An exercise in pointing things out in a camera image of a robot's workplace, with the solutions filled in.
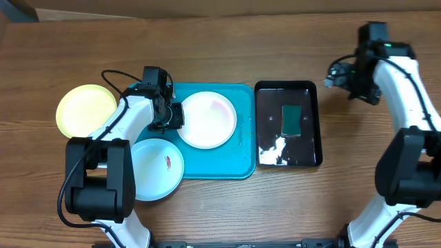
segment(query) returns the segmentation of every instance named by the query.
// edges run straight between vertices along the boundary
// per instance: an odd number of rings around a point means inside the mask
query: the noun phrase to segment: yellow plate
[[[82,85],[69,91],[57,108],[57,125],[68,138],[87,137],[115,112],[116,100],[100,85]]]

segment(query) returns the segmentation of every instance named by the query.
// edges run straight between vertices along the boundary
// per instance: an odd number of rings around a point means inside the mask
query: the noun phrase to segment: cable
[[[378,234],[378,236],[375,237],[375,239],[373,240],[373,244],[372,244],[371,248],[375,248],[375,246],[378,244],[380,239],[393,226],[393,224],[395,224],[395,222],[398,219],[402,219],[404,216],[413,216],[413,217],[420,218],[420,219],[423,219],[423,220],[427,220],[427,221],[430,221],[430,222],[433,222],[433,223],[441,223],[441,219],[424,216],[422,214],[417,214],[417,213],[413,213],[413,212],[402,212],[402,213],[399,213],[391,220],[391,222],[389,222],[389,224],[387,224],[387,226],[380,232],[380,234]]]
[[[66,185],[69,183],[69,180],[71,179],[75,169],[78,167],[79,163],[90,153],[90,151],[92,151],[92,149],[96,146],[96,144],[98,143],[98,141],[100,141],[106,134],[108,134],[110,132],[110,130],[112,130],[112,128],[123,118],[124,114],[127,112],[128,108],[129,108],[129,102],[127,100],[127,98],[123,95],[123,93],[115,86],[113,85],[106,77],[105,77],[105,73],[117,73],[117,74],[122,74],[124,76],[128,76],[138,82],[141,82],[140,79],[136,78],[135,76],[132,76],[128,73],[125,72],[120,72],[118,70],[104,70],[101,72],[101,77],[104,79],[104,81],[110,85],[110,87],[112,87],[115,91],[118,92],[118,94],[121,95],[121,98],[123,98],[124,100],[124,108],[123,111],[117,116],[117,118],[110,123],[109,126],[106,127],[106,129],[104,130],[104,132],[102,134],[100,134],[95,140],[92,141],[92,143],[89,145],[89,147],[84,151],[83,155],[81,155],[80,159],[75,163],[74,167],[72,168],[72,170],[70,171],[70,173],[68,174],[68,176],[66,177],[66,179],[64,180],[63,185],[61,186],[59,195],[58,195],[58,201],[57,201],[57,212],[58,212],[58,216],[60,218],[60,220],[64,223],[64,225],[67,225],[68,227],[74,227],[74,228],[89,228],[89,227],[100,227],[103,228],[105,230],[105,232],[109,233],[111,235],[111,237],[115,240],[115,243],[121,247],[124,248],[125,246],[121,243],[121,241],[118,239],[118,236],[113,232],[112,228],[103,224],[103,223],[92,223],[92,224],[76,224],[76,223],[71,223],[69,220],[67,220],[65,218],[65,216],[63,215],[63,195],[64,195],[64,191],[66,188]]]
[[[333,61],[333,62],[331,63],[331,65],[329,66],[329,68],[328,68],[328,75],[329,75],[329,76],[332,76],[332,75],[331,75],[332,67],[333,67],[335,64],[337,64],[338,62],[343,61],[343,60],[345,60],[345,59],[358,58],[358,57],[361,57],[361,58],[370,58],[370,59],[377,59],[377,60],[384,61],[384,62],[388,63],[389,65],[392,65],[395,69],[399,70],[401,73],[403,73],[403,74],[406,76],[406,78],[408,78],[408,79],[410,80],[410,82],[412,83],[413,88],[415,89],[415,92],[416,92],[416,94],[417,94],[418,100],[419,100],[420,105],[421,105],[421,108],[422,108],[422,113],[424,114],[424,117],[426,118],[426,121],[427,121],[427,123],[429,124],[429,127],[431,128],[432,131],[437,132],[437,130],[436,130],[436,128],[435,128],[435,125],[434,125],[433,122],[432,122],[431,115],[427,112],[427,107],[426,107],[426,104],[424,103],[424,99],[423,99],[423,97],[422,97],[422,95],[421,95],[420,89],[418,89],[418,85],[417,85],[416,82],[413,80],[413,78],[412,78],[412,76],[411,76],[410,73],[406,72],[405,69],[403,69],[401,66],[397,65],[397,64],[394,63],[393,61],[390,61],[389,59],[383,58],[383,57],[381,57],[381,56],[376,56],[376,55],[367,55],[367,54],[364,54],[364,55],[355,55],[355,54],[350,54],[350,55],[342,56],[342,57],[336,59],[335,61]]]

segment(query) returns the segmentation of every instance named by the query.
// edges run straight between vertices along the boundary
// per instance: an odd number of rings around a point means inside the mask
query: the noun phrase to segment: wall
[[[22,0],[33,8],[123,17],[441,10],[440,0]]]

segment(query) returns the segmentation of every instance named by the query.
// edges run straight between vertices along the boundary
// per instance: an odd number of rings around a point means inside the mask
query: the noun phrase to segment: wood grain surface
[[[178,82],[313,81],[325,158],[319,169],[257,168],[246,180],[185,180],[167,201],[137,202],[157,240],[334,237],[375,194],[375,166],[393,138],[384,101],[349,102],[344,90],[322,86],[327,66],[353,52],[365,21],[388,22],[393,41],[413,46],[441,109],[441,12],[8,24],[0,51],[0,247],[107,241],[100,230],[71,229],[58,219],[68,139],[55,110],[76,86],[105,86],[101,70],[141,76],[144,65],[165,68]],[[132,83],[119,75],[110,80],[121,89]],[[422,213],[439,218],[440,210],[434,203]],[[393,237],[401,247],[441,247],[440,232],[439,224],[410,218]]]

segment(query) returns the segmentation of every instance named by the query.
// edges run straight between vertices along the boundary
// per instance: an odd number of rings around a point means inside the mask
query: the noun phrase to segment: plate
[[[183,102],[184,126],[179,136],[192,147],[211,149],[227,142],[236,129],[232,103],[215,92],[198,92]]]
[[[100,85],[82,85],[69,91],[57,107],[55,119],[68,138],[87,137],[115,112],[113,94]]]
[[[184,158],[169,141],[150,138],[132,147],[136,199],[158,200],[172,193],[184,174]]]

